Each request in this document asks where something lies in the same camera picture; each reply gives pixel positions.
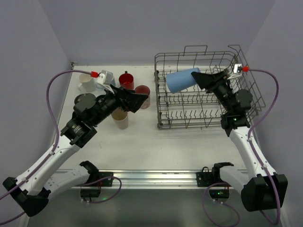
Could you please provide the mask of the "red mug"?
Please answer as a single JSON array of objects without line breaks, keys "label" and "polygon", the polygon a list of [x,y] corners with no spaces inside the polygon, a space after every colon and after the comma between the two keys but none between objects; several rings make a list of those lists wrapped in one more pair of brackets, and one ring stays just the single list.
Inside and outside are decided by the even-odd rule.
[{"label": "red mug", "polygon": [[124,87],[129,90],[134,90],[134,77],[132,74],[125,71],[119,76],[119,83],[121,87]]}]

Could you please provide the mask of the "beige tall cup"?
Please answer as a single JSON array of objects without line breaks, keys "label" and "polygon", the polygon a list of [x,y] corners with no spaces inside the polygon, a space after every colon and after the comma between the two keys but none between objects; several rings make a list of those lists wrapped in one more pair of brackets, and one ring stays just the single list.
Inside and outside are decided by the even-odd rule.
[{"label": "beige tall cup", "polygon": [[124,130],[128,127],[128,113],[126,111],[116,109],[111,116],[119,129]]}]

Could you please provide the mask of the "light blue mug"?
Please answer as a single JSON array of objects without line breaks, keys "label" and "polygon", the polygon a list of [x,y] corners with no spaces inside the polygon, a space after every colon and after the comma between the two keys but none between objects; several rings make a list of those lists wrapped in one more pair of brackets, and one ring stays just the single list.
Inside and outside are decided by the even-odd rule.
[{"label": "light blue mug", "polygon": [[107,77],[98,77],[97,79],[95,79],[95,83],[97,88],[111,92],[112,89],[110,85],[116,86],[115,80],[113,78],[107,78]]}]

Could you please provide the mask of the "blue tall tumbler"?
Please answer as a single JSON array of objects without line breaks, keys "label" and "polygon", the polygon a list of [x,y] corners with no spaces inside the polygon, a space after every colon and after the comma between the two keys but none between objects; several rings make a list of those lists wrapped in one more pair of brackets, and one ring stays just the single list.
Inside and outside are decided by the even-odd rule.
[{"label": "blue tall tumbler", "polygon": [[192,72],[200,73],[200,69],[192,68],[167,74],[166,82],[170,92],[174,94],[196,85],[196,81],[191,75]]}]

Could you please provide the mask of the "white mug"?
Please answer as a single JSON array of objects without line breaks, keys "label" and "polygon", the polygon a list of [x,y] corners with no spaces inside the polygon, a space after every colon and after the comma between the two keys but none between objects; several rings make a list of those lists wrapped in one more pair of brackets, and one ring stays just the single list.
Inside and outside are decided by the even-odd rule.
[{"label": "white mug", "polygon": [[96,90],[95,80],[88,74],[79,75],[78,90],[81,92],[93,92]]}]

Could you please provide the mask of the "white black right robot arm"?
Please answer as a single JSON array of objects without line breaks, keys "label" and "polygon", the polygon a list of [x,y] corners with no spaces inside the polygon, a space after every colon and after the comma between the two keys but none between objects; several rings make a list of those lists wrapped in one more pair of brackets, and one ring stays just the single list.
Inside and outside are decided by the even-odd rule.
[{"label": "white black right robot arm", "polygon": [[247,211],[280,210],[288,180],[269,164],[252,134],[253,126],[247,112],[251,109],[253,95],[245,89],[233,92],[225,71],[216,74],[193,72],[191,75],[201,89],[213,93],[224,107],[221,126],[237,148],[248,174],[242,176],[231,163],[217,163],[213,176],[240,194]]}]

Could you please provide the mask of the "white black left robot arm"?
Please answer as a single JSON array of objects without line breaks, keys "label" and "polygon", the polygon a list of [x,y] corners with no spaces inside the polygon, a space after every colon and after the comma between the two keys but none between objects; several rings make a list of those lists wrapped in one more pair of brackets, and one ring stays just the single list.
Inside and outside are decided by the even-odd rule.
[{"label": "white black left robot arm", "polygon": [[80,94],[75,98],[72,118],[61,130],[54,144],[24,173],[8,177],[3,186],[29,217],[41,212],[51,197],[78,185],[85,185],[97,169],[84,161],[62,180],[53,174],[97,133],[96,127],[117,109],[137,112],[147,94],[111,86],[105,95]]}]

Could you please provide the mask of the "black left controller box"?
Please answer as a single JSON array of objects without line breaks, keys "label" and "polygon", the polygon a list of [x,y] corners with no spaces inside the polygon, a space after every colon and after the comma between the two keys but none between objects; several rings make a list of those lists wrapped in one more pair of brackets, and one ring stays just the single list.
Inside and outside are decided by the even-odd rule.
[{"label": "black left controller box", "polygon": [[93,198],[98,198],[101,193],[100,189],[81,189],[80,197],[85,202],[92,202]]}]

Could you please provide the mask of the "black controller box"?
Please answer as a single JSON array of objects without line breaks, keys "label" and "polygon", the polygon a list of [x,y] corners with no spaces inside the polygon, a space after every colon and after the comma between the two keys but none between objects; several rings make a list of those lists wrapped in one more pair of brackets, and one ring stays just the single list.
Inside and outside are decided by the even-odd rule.
[{"label": "black controller box", "polygon": [[101,193],[100,189],[81,189],[80,197],[85,202],[92,202],[93,198],[98,198]]},{"label": "black controller box", "polygon": [[209,195],[215,201],[226,202],[230,196],[230,192],[227,189],[211,189]]}]

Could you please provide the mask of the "black right controller box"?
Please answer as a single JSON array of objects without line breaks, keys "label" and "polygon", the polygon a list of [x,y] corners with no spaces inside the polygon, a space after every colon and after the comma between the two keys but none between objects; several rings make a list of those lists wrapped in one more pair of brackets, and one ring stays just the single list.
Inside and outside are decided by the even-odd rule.
[{"label": "black right controller box", "polygon": [[227,189],[211,189],[209,195],[215,201],[226,202],[230,196],[230,192]]}]

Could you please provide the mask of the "aluminium mounting rail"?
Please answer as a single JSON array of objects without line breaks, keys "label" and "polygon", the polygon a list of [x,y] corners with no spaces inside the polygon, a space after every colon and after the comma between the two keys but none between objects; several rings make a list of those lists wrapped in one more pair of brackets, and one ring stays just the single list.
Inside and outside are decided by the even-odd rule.
[{"label": "aluminium mounting rail", "polygon": [[99,170],[112,172],[122,181],[122,189],[202,189],[197,186],[197,170]]}]

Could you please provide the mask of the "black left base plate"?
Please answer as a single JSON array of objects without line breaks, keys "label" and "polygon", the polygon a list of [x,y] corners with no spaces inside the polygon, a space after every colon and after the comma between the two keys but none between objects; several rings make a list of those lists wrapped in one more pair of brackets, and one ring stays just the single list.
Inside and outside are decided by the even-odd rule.
[{"label": "black left base plate", "polygon": [[88,180],[81,184],[81,186],[91,187],[111,187],[113,182],[113,172],[100,172],[90,174]]}]

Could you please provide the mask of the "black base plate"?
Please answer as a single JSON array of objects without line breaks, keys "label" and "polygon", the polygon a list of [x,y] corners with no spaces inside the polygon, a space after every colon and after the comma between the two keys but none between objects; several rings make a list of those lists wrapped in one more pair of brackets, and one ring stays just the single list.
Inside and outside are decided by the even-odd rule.
[{"label": "black base plate", "polygon": [[111,187],[113,182],[113,172],[100,172],[90,174],[88,180],[81,184],[81,186],[91,187]]},{"label": "black base plate", "polygon": [[204,166],[201,171],[196,172],[196,184],[198,187],[208,187],[214,183],[223,183],[218,167],[210,169]]}]

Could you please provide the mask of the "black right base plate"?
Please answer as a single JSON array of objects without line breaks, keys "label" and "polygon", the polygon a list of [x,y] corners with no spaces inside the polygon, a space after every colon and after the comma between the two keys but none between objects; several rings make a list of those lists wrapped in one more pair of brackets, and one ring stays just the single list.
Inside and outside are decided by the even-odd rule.
[{"label": "black right base plate", "polygon": [[204,166],[201,171],[196,172],[196,184],[198,187],[208,187],[214,183],[223,183],[218,167],[210,169]]}]

